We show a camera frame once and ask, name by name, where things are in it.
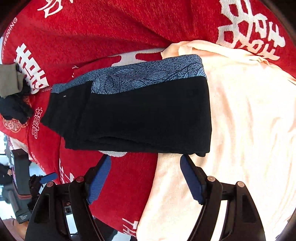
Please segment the red sofa cover white characters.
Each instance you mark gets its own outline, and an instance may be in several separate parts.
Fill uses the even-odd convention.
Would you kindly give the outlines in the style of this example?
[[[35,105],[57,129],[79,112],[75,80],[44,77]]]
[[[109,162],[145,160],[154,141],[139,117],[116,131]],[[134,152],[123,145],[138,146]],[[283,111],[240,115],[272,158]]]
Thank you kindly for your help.
[[[92,70],[163,60],[171,44],[201,40],[262,57],[295,78],[295,42],[261,1],[1,1],[1,64],[16,63],[31,88],[25,124],[1,116],[1,132],[26,146],[56,187],[75,185],[104,154],[111,170],[91,216],[137,239],[159,154],[72,150],[43,125],[52,88]],[[267,240],[244,182],[216,197],[221,214],[212,240]]]

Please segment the black garment pile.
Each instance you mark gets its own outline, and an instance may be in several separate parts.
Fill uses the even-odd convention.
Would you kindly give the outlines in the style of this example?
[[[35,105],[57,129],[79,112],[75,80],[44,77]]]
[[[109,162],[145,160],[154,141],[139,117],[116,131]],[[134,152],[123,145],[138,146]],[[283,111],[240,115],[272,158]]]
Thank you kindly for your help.
[[[22,125],[33,116],[33,110],[29,104],[25,102],[25,98],[31,93],[31,88],[26,80],[23,80],[23,88],[21,92],[1,97],[0,112],[5,120],[18,120]]]

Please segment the black pants with blue waistband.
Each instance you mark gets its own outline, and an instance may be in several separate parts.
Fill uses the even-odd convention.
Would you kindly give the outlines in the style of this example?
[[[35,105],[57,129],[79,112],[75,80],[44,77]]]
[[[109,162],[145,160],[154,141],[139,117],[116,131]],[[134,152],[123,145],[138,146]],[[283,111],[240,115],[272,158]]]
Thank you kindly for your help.
[[[107,67],[55,84],[41,122],[67,149],[205,156],[212,126],[202,60]]]

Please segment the olive grey garment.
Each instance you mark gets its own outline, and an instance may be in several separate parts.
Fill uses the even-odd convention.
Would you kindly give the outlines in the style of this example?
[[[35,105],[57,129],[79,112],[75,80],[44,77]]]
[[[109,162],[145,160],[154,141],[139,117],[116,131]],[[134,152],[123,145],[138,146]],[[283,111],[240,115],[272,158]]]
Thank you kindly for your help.
[[[6,98],[9,95],[19,93],[23,89],[23,79],[25,75],[18,71],[16,63],[1,64],[0,73],[0,95]]]

